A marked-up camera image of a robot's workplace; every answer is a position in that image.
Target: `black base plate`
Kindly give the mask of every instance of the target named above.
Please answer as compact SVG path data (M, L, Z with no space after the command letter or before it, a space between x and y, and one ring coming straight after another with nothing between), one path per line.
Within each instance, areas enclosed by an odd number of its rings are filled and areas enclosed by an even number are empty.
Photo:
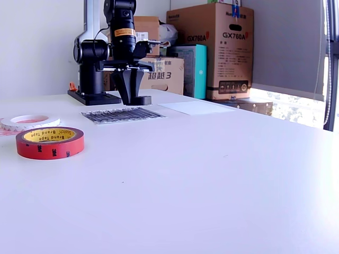
M74 99L80 101L86 106L106 105L106 104L119 104L121 99L111 94L90 94L81 95L79 92L67 92Z

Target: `box stack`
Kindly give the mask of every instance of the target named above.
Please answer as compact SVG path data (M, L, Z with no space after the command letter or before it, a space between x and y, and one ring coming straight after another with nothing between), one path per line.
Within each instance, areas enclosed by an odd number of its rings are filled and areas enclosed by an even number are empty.
M248 98L252 86L252 9L214 3L167 12L179 31L179 43L207 46L207 99Z

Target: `yellow tape core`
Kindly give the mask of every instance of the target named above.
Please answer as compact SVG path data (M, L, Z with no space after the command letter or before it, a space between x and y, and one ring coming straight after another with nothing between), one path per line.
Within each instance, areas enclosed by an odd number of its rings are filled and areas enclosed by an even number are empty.
M23 138L31 142L55 142L71 139L75 135L76 133L74 131L62 128L54 128L31 131L25 134Z
M131 29L131 28L118 29L118 30L115 30L114 35L115 37L124 36L124 35L136 36L136 30Z

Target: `roll of tape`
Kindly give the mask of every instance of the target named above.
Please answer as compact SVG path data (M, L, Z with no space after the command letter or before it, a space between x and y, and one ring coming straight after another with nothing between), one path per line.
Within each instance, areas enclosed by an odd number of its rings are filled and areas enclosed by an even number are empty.
M67 127L24 131L16 136L16 148L19 155L29 159L71 157L84 150L84 133Z
M0 124L2 129L6 131L27 131L58 126L60 118L45 115L23 115L15 118L4 118Z

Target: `window frame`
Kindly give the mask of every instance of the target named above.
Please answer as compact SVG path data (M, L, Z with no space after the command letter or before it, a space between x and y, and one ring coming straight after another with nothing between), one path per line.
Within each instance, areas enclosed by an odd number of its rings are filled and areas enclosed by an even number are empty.
M337 90L338 90L338 62L339 62L339 11L338 0L326 0L328 4L329 14L329 38L330 38L330 50L331 50L331 79L332 85L327 86L327 94L331 92L331 97L326 97L326 110L325 120L328 114L328 105L331 104L329 111L329 117L327 123L324 125L324 130L334 131L334 122L336 119L336 105L337 105Z

